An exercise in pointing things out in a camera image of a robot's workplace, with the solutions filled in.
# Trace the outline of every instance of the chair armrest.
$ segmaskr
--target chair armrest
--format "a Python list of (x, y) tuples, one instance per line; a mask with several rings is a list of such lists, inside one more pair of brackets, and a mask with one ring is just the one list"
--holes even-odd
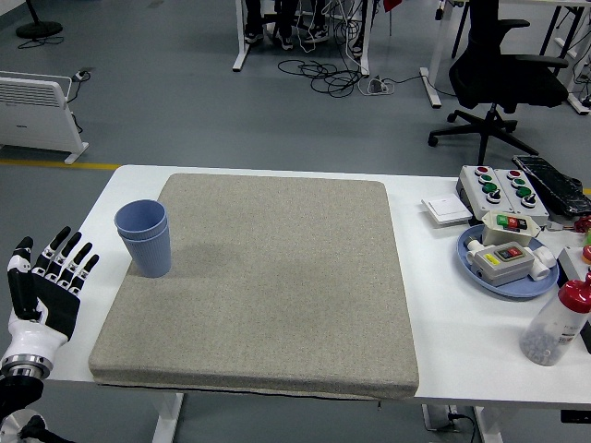
[(521, 20), (519, 18), (497, 20), (497, 32), (499, 33), (499, 42), (502, 42), (507, 32), (509, 32), (513, 28), (527, 28), (528, 26), (529, 21)]
[(547, 67), (558, 67), (564, 68), (568, 67), (569, 62), (564, 60), (563, 58), (558, 57), (550, 57), (548, 55), (506, 55), (512, 57), (514, 60), (518, 62), (527, 62), (527, 63), (535, 63), (537, 65), (543, 65)]

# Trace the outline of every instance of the yellow label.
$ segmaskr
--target yellow label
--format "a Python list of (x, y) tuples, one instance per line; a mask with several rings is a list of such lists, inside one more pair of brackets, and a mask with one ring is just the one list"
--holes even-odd
[(495, 257), (492, 256), (492, 254), (485, 254), (484, 255), (484, 258), (486, 260), (488, 260), (490, 263), (492, 263), (493, 265), (499, 265), (500, 264), (500, 262)]

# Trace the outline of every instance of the plastic bottle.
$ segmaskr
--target plastic bottle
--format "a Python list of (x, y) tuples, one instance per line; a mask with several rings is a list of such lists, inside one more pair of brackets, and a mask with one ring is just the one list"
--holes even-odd
[(571, 347), (591, 312), (591, 272), (585, 281), (564, 283), (532, 320), (519, 345), (532, 362), (556, 365)]

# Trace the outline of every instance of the blue cup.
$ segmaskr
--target blue cup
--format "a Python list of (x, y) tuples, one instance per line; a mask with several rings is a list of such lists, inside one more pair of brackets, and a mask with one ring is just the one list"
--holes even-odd
[(147, 240), (155, 237), (167, 225), (166, 208), (155, 200), (132, 201), (115, 214), (117, 231), (128, 240)]
[(170, 270), (172, 260), (168, 223), (152, 238), (129, 240), (121, 236), (121, 239), (144, 277), (155, 279), (162, 277)]

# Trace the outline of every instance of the red bottle cap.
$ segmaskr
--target red bottle cap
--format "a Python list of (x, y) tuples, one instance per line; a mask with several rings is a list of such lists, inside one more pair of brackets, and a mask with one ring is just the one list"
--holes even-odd
[(558, 291), (558, 298), (573, 312), (591, 312), (591, 272), (586, 275), (585, 281), (570, 280), (564, 283)]

